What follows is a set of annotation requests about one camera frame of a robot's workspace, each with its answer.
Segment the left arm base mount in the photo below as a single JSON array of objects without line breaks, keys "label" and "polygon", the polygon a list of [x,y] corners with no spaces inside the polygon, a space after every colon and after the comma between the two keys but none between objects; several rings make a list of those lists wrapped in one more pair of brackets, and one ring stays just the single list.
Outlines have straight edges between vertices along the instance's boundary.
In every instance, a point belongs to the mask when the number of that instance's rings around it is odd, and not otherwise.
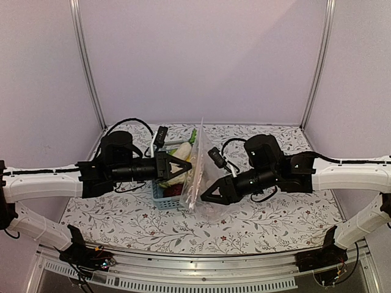
[{"label": "left arm base mount", "polygon": [[116,264],[114,255],[102,249],[95,250],[84,245],[71,244],[66,250],[59,250],[60,260],[87,270],[107,271]]}]

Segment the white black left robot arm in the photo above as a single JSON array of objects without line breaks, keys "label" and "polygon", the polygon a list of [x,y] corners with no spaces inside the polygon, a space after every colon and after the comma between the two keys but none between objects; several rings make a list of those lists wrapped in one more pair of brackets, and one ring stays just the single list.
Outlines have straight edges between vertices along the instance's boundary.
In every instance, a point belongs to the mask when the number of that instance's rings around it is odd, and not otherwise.
[{"label": "white black left robot arm", "polygon": [[23,200],[51,197],[95,198],[112,192],[118,183],[163,183],[190,171],[192,165],[162,150],[168,129],[151,132],[150,155],[134,145],[133,136],[112,126],[101,138],[92,160],[61,168],[17,169],[1,162],[1,229],[25,234],[53,246],[78,265],[91,259],[81,232],[31,211]]}]

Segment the clear zip top bag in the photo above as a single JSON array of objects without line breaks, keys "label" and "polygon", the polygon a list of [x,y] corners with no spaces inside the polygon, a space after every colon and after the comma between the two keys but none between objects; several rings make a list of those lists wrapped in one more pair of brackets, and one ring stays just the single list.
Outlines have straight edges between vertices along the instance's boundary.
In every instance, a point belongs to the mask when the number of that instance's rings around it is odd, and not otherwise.
[{"label": "clear zip top bag", "polygon": [[190,214],[210,223],[217,223],[230,209],[228,206],[202,201],[201,195],[207,191],[225,172],[216,167],[208,151],[213,143],[206,134],[203,123],[196,128],[197,134],[189,155],[192,169],[186,175],[180,204]]}]

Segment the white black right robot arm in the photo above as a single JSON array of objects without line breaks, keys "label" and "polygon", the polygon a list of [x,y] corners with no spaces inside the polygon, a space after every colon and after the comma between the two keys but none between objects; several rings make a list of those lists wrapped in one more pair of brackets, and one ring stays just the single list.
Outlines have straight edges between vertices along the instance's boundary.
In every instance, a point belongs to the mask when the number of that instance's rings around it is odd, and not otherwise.
[{"label": "white black right robot arm", "polygon": [[321,266],[329,266],[340,252],[390,222],[390,157],[332,159],[314,151],[286,155],[272,135],[259,134],[245,141],[250,170],[216,180],[202,201],[230,205],[270,187],[286,193],[312,193],[331,189],[377,191],[372,202],[354,217],[329,229],[316,253]]}]

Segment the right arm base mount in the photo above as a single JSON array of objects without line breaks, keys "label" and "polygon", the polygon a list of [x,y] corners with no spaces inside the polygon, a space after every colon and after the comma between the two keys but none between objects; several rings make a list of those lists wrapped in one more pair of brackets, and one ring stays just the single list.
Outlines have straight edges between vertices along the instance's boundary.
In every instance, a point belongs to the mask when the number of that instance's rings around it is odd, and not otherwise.
[{"label": "right arm base mount", "polygon": [[300,272],[314,272],[315,281],[324,287],[333,286],[345,273],[348,255],[346,250],[327,251],[322,248],[295,254],[295,264]]}]

